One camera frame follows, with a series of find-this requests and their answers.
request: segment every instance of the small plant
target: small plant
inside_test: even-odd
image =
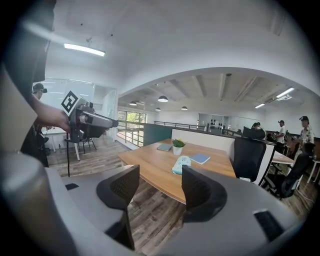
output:
[[[183,148],[186,145],[186,143],[184,143],[181,139],[172,140],[172,144],[176,148]]]

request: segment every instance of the white shirt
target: white shirt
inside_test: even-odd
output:
[[[286,132],[287,132],[286,127],[285,127],[285,126],[282,126],[281,129],[280,129],[280,131],[279,131],[279,135],[280,135],[280,134],[284,134],[284,136],[277,138],[277,139],[276,139],[276,142],[279,142],[279,143],[284,144],[284,143],[285,143],[285,135],[286,135]]]
[[[299,150],[301,150],[302,145],[305,143],[315,143],[314,133],[312,132],[310,127],[308,127],[306,130],[305,128],[302,129],[299,139],[301,139]]]

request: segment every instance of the book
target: book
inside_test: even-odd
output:
[[[190,159],[192,161],[195,161],[196,163],[202,165],[210,159],[210,156],[205,155],[205,154],[195,154],[194,156],[191,156]]]
[[[163,151],[169,151],[171,149],[171,147],[172,147],[171,144],[161,144],[156,149],[157,150],[163,150]]]

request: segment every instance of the potted plant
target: potted plant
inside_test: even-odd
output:
[[[176,156],[180,156],[182,152],[182,148],[186,145],[181,139],[172,140],[173,144],[173,154]]]

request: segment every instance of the ceiling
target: ceiling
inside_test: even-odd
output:
[[[117,66],[125,70],[152,42],[191,26],[221,23],[249,24],[279,35],[282,16],[263,0],[58,0],[49,62]],[[63,43],[106,52],[88,61],[68,56]]]
[[[178,111],[182,106],[187,106],[189,111],[194,102],[197,104],[228,104],[234,107],[245,107],[254,110],[256,106],[265,103],[289,88],[288,85],[272,81],[268,78],[252,76],[244,73],[230,74],[199,74],[172,79],[140,89],[120,97],[118,105],[145,111],[162,110]],[[168,102],[159,102],[159,96],[164,95]],[[295,89],[290,92],[288,100],[274,100],[266,107],[298,107],[310,97],[316,97],[310,92]],[[139,102],[131,106],[131,101]]]

